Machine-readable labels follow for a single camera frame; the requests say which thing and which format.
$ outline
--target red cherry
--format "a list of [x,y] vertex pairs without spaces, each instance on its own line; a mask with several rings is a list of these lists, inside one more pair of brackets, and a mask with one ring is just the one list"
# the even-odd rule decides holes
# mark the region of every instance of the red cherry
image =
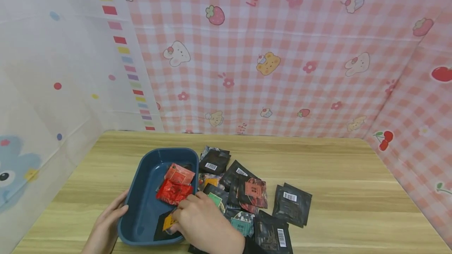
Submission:
[[386,141],[386,139],[383,139],[383,141],[381,142],[379,148],[381,151],[386,150],[386,148],[388,148],[389,142]]
[[393,134],[392,132],[390,132],[390,131],[384,132],[383,135],[385,136],[385,140],[386,140],[387,142],[391,142],[392,139],[394,138],[394,134]]

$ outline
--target teal label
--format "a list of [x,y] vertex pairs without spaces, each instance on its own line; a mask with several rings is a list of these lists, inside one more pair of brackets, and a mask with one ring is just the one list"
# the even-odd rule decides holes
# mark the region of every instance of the teal label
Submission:
[[238,219],[231,218],[231,225],[238,231],[240,231],[243,236],[248,236],[252,228],[251,223],[247,221],[241,221]]

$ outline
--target wooden table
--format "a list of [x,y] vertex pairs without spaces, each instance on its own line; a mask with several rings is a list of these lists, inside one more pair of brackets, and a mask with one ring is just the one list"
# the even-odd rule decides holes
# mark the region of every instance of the wooden table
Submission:
[[[42,213],[14,253],[80,253],[102,210],[128,188],[140,159],[158,147],[205,145],[231,151],[267,181],[313,194],[307,227],[290,225],[294,253],[450,253],[366,142],[346,138],[106,132]],[[131,247],[113,253],[186,253],[188,245]]]

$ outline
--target barcode sticker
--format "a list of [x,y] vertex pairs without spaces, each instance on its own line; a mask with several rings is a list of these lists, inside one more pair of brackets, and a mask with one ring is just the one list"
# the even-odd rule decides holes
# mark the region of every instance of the barcode sticker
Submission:
[[279,245],[281,247],[287,247],[286,236],[284,235],[284,230],[283,229],[277,229],[277,230],[278,230]]
[[248,174],[247,173],[245,173],[244,171],[242,171],[242,169],[241,168],[237,168],[237,171],[236,171],[238,174],[243,174],[244,176],[248,176]]
[[292,200],[292,201],[294,201],[294,202],[297,202],[297,196],[296,196],[295,194],[290,194],[290,193],[284,192],[284,193],[282,194],[282,196],[283,196],[284,198],[288,199],[288,200]]
[[217,165],[214,165],[214,164],[211,164],[211,163],[206,163],[206,165],[204,167],[209,168],[210,170],[214,170],[214,171],[216,171],[217,168],[218,168]]

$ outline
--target white backdrop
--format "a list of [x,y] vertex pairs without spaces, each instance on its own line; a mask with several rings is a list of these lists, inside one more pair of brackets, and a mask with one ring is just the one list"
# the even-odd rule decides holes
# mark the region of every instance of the white backdrop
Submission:
[[163,126],[125,0],[0,0],[0,37],[3,254],[102,132]]

